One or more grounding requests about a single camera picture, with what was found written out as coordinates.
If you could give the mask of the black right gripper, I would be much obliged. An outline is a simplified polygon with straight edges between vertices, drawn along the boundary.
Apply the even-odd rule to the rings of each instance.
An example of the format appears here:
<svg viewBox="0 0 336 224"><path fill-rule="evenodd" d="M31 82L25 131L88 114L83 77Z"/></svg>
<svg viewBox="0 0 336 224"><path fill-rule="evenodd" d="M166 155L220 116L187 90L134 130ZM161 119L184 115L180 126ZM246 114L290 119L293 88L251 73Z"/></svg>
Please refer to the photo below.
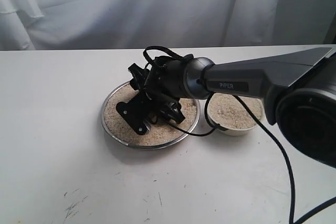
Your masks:
<svg viewBox="0 0 336 224"><path fill-rule="evenodd" d="M145 81L150 73L149 69L141 68L137 64L132 64L128 71L132 74L129 82L131 88L138 93L144 94L151 102L151 113L148 120L150 124L156 124L159 119L165 121L173 120L180 124L185 116L181 109L179 99L174 99L161 93L150 93L145 87Z"/></svg>

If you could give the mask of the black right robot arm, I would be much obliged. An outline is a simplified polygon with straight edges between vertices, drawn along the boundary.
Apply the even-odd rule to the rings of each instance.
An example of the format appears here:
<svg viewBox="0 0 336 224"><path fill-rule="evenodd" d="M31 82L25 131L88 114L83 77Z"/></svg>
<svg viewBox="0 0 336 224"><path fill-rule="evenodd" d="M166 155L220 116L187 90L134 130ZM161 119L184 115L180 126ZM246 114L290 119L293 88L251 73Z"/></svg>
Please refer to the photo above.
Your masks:
<svg viewBox="0 0 336 224"><path fill-rule="evenodd" d="M335 53L330 48L223 64L156 49L163 55L143 52L146 67L128 68L130 85L140 93L134 128L150 113L181 123L181 98L204 100L213 93L258 98L268 123L277 125L295 149L335 167Z"/></svg>

